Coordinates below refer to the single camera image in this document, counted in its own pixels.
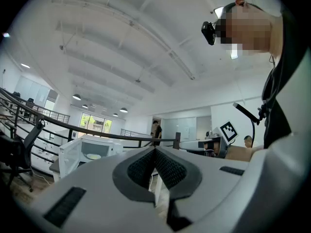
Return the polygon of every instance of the railing post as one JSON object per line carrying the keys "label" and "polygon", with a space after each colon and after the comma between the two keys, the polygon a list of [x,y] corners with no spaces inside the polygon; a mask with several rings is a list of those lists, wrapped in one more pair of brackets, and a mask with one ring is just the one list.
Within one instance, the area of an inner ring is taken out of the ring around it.
{"label": "railing post", "polygon": [[72,141],[72,130],[69,130],[69,134],[68,134],[68,142]]}
{"label": "railing post", "polygon": [[179,149],[179,143],[180,143],[180,132],[176,132],[175,140],[173,142],[173,149],[178,150]]}
{"label": "railing post", "polygon": [[19,105],[17,106],[17,109],[16,109],[16,113],[15,113],[15,120],[14,120],[14,135],[16,135],[16,130],[17,130],[17,119],[18,119],[18,114],[19,114]]}

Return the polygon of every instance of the office chair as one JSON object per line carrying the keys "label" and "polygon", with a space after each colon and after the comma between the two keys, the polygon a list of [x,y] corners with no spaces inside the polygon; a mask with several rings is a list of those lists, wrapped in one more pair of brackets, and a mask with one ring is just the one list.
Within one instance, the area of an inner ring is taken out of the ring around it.
{"label": "office chair", "polygon": [[[0,172],[11,174],[9,183],[7,184],[8,187],[10,187],[13,178],[18,176],[20,180],[22,180],[29,187],[29,191],[33,191],[31,185],[25,181],[20,173],[30,172],[30,175],[33,174],[32,170],[29,169],[31,167],[31,149],[36,138],[39,136],[45,126],[41,121],[42,117],[37,121],[34,128],[26,136],[24,142],[22,142],[22,139],[18,135],[16,135],[14,138],[9,138],[0,131],[0,146],[2,146],[2,150],[0,151],[0,161],[5,163],[7,166],[10,166],[11,168],[0,168]],[[6,123],[6,125],[10,127],[11,136],[13,136],[13,130],[16,128],[10,123]]]}

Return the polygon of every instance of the hair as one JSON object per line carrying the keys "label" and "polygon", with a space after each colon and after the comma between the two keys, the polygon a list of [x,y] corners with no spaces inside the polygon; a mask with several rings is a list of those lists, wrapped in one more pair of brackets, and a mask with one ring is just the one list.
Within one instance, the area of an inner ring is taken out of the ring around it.
{"label": "hair", "polygon": [[248,140],[248,139],[252,140],[252,137],[250,135],[247,135],[246,137],[244,137],[244,140]]}
{"label": "hair", "polygon": [[[247,4],[250,4],[252,6],[254,6],[255,8],[263,11],[261,8],[259,8],[257,5],[254,5],[252,3],[247,3]],[[220,16],[220,18],[216,21],[215,23],[215,33],[216,33],[216,36],[218,38],[220,38],[220,43],[221,44],[232,44],[232,40],[230,37],[226,37],[226,34],[225,34],[225,28],[226,28],[226,13],[230,13],[232,11],[232,8],[235,6],[235,2],[232,2],[228,5],[226,5],[224,8],[223,8],[223,11],[222,11],[222,15]]]}

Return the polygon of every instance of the person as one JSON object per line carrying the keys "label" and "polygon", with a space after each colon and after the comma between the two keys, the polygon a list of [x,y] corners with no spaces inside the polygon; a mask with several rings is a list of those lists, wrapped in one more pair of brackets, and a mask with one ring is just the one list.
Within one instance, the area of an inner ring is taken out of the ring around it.
{"label": "person", "polygon": [[251,148],[252,147],[252,137],[250,135],[247,135],[246,137],[244,137],[244,144],[247,148]]}
{"label": "person", "polygon": [[258,149],[268,148],[291,132],[310,129],[310,123],[301,121],[297,124],[294,121],[295,118],[308,118],[307,113],[301,115],[301,111],[295,108],[304,106],[308,109],[306,101],[310,101],[304,89],[309,87],[311,52],[299,32],[294,16],[284,5],[281,16],[275,17],[245,0],[236,0],[225,6],[215,24],[215,34],[221,44],[238,44],[243,52],[271,54],[274,68],[265,83],[263,105],[259,109],[259,117],[266,117],[264,145]]}
{"label": "person", "polygon": [[[162,138],[162,128],[159,125],[159,122],[155,120],[153,122],[153,125],[155,126],[155,137],[154,138],[161,139]],[[159,146],[159,145],[160,145],[160,142],[154,142],[154,146]]]}

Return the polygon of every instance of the black cable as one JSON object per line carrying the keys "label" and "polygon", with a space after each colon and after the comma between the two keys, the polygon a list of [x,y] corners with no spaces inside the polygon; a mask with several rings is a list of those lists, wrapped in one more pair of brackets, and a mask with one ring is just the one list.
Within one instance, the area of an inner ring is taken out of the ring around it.
{"label": "black cable", "polygon": [[255,124],[252,120],[251,120],[251,122],[252,122],[252,126],[253,126],[253,139],[252,139],[252,147],[253,147],[253,143],[254,143],[254,139],[255,139]]}

